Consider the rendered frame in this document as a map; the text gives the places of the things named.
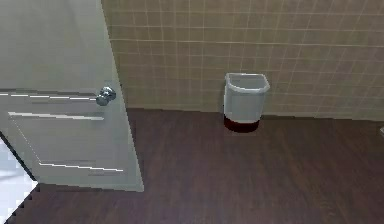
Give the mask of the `pale grey waste bin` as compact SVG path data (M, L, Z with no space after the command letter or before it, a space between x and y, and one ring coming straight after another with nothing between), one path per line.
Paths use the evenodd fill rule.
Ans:
M269 89L264 74L227 73L223 96L224 126L238 133L255 131Z

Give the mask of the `silver round door knob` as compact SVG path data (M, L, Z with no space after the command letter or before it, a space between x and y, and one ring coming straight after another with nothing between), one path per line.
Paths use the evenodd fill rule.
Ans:
M116 98L116 92L111 87L103 87L96 97L96 103L99 106L106 106L110 101Z

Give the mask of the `pale grey room door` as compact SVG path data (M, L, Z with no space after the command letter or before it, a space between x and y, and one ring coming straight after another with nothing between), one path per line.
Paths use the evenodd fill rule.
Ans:
M0 0L0 133L41 183L143 191L101 0Z

